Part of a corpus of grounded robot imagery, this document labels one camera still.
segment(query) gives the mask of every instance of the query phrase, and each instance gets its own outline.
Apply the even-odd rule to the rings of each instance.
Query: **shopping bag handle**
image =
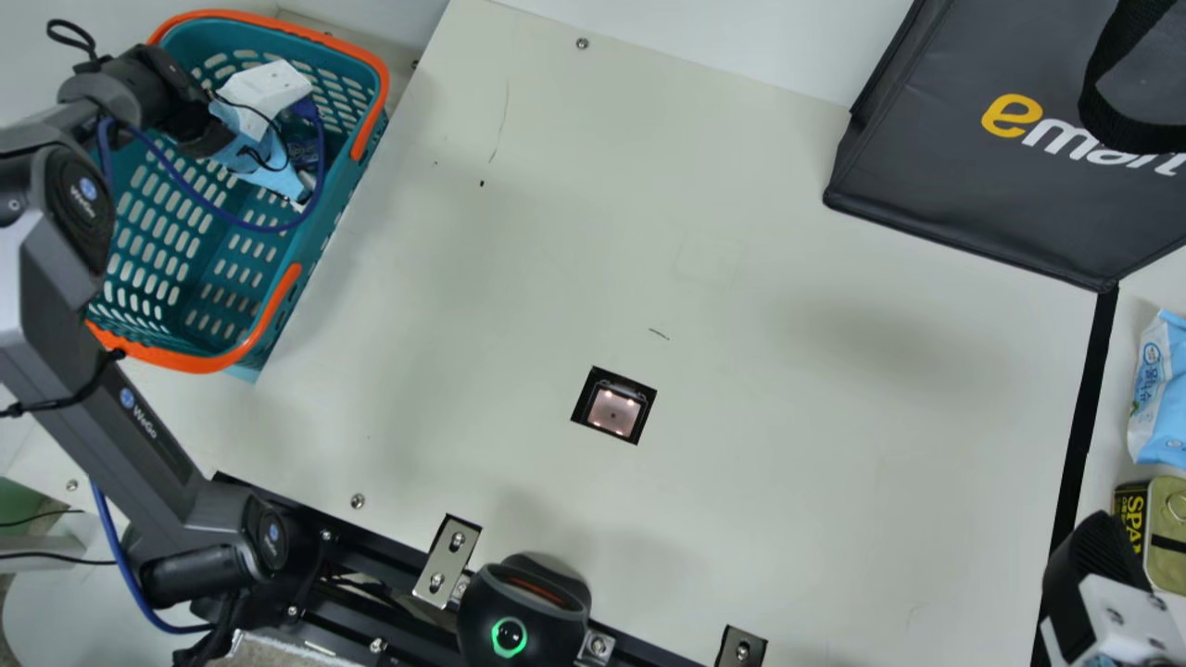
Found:
[[[1104,146],[1126,153],[1186,152],[1186,125],[1159,125],[1124,115],[1099,93],[1099,80],[1144,39],[1178,0],[1120,0],[1088,61],[1079,94],[1083,126]]]

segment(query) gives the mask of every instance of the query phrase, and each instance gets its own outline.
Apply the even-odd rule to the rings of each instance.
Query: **wet wipes package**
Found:
[[[1141,333],[1128,451],[1186,469],[1186,319],[1162,310]]]

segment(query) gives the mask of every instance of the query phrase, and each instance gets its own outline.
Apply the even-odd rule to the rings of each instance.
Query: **teal plastic basket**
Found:
[[[119,221],[107,278],[88,310],[91,331],[108,348],[166,368],[236,367],[251,375],[268,360],[387,127],[387,69],[327,34],[242,12],[181,14],[149,42],[206,88],[276,59],[313,83],[326,129],[321,159],[329,163],[320,201],[294,229],[248,231],[222,221],[177,188],[142,145],[129,144],[111,158]],[[261,227],[295,217],[276,195],[152,136],[224,211]]]

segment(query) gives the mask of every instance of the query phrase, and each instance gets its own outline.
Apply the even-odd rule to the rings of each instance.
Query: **black shopping bag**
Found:
[[[1110,290],[1186,243],[1184,71],[1186,2],[916,0],[824,203]]]

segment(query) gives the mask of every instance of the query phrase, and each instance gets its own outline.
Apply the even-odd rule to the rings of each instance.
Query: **orange basket handle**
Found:
[[[199,357],[183,352],[174,352],[162,348],[149,348],[140,343],[133,343],[132,341],[111,333],[110,331],[100,329],[98,325],[89,319],[87,320],[87,326],[89,326],[90,332],[98,338],[98,342],[109,350],[121,349],[128,352],[128,356],[136,357],[171,370],[180,370],[183,373],[217,373],[238,363],[238,360],[243,358],[243,356],[251,351],[255,344],[260,342],[260,337],[263,336],[268,325],[272,324],[272,319],[276,316],[280,304],[282,304],[285,298],[288,296],[288,290],[292,290],[293,284],[296,282],[298,278],[300,278],[300,273],[301,266],[299,263],[288,265],[283,277],[280,279],[280,284],[276,285],[276,288],[272,292],[272,298],[268,299],[268,305],[263,309],[263,316],[255,323],[255,328],[251,329],[251,332],[248,333],[240,344],[218,356]]]
[[[371,131],[375,129],[375,123],[378,122],[378,116],[383,113],[383,104],[387,102],[387,90],[389,85],[387,65],[383,64],[383,61],[381,61],[378,56],[361,46],[355,46],[349,42],[343,42],[337,37],[325,34],[324,32],[317,32],[315,30],[269,17],[249,14],[247,12],[236,12],[234,9],[198,9],[197,12],[178,14],[162,23],[160,27],[157,28],[157,32],[153,32],[152,37],[148,38],[148,44],[159,44],[165,37],[165,33],[178,24],[183,24],[192,19],[229,19],[232,21],[275,30],[278,32],[287,32],[288,34],[295,34],[296,37],[308,39],[310,42],[317,42],[318,44],[329,46],[334,51],[342,51],[343,53],[370,65],[371,69],[378,74],[378,95],[371,101],[371,108],[366,112],[366,117],[363,119],[363,123],[358,131],[358,136],[355,136],[355,144],[350,147],[350,159],[356,163],[363,159],[363,155],[366,154],[366,142],[370,140]]]

